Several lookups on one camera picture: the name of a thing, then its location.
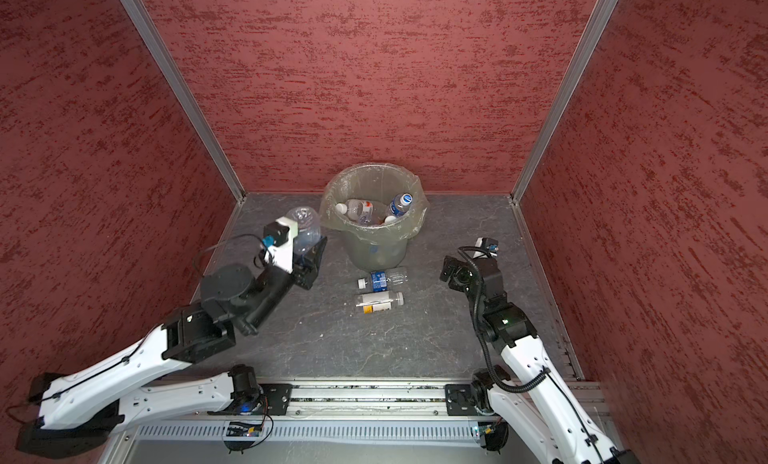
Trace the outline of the red white label water bottle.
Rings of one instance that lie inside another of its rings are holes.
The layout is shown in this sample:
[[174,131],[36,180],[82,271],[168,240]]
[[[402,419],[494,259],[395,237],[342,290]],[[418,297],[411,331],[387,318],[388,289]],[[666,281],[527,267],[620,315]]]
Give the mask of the red white label water bottle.
[[375,206],[371,201],[350,199],[337,203],[334,209],[339,215],[358,225],[368,226],[373,222]]

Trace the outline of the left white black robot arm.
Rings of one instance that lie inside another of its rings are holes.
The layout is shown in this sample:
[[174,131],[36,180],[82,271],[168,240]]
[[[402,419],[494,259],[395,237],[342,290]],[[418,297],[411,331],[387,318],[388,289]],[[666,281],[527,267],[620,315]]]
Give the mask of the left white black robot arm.
[[137,343],[74,374],[36,377],[28,402],[38,415],[21,425],[17,450],[64,459],[146,422],[195,412],[265,413],[265,392],[247,365],[196,381],[158,382],[235,347],[238,335],[256,335],[293,287],[312,287],[325,238],[302,255],[293,253],[289,241],[276,246],[266,238],[263,245],[260,274],[242,264],[222,267],[203,277],[199,300],[177,309]]

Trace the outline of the blue label Pocari bottle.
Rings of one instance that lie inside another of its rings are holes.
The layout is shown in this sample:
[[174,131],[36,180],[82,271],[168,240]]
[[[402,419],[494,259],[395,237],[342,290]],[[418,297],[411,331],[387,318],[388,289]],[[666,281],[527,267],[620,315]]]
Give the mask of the blue label Pocari bottle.
[[296,207],[291,209],[287,218],[298,225],[298,235],[293,241],[293,253],[304,255],[322,239],[320,216],[312,207]]

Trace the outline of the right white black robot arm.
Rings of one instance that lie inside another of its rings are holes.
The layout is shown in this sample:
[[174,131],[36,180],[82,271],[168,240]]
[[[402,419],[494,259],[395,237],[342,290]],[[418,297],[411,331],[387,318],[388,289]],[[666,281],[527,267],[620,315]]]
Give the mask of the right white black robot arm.
[[501,418],[541,463],[637,463],[578,402],[552,363],[535,326],[508,300],[496,256],[462,246],[440,280],[464,294],[486,365],[475,406]]

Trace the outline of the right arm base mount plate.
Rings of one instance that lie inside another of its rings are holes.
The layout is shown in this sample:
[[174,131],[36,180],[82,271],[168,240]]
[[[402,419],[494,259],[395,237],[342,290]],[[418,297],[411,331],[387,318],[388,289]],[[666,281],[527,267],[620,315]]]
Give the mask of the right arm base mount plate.
[[446,384],[444,393],[449,416],[480,416],[485,411],[484,390],[476,384]]

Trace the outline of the blue label bottle white cap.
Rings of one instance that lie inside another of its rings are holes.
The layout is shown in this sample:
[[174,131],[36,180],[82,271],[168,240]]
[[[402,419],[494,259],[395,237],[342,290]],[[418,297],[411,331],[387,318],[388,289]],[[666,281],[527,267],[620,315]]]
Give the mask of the blue label bottle white cap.
[[413,196],[409,193],[395,196],[387,207],[385,223],[390,223],[403,217],[411,209],[412,204]]

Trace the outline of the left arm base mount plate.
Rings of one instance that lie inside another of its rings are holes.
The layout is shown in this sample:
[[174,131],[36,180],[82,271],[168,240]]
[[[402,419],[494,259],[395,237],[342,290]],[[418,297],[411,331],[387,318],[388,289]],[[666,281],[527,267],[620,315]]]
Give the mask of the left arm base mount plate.
[[287,383],[263,383],[252,415],[285,416],[288,413],[294,386]]

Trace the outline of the white yellow label bottle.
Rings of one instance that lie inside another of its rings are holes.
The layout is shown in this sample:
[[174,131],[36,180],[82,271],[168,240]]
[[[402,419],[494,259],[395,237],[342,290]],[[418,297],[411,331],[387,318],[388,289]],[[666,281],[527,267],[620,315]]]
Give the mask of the white yellow label bottle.
[[356,298],[355,304],[364,314],[388,311],[403,305],[403,293],[394,291],[362,294]]

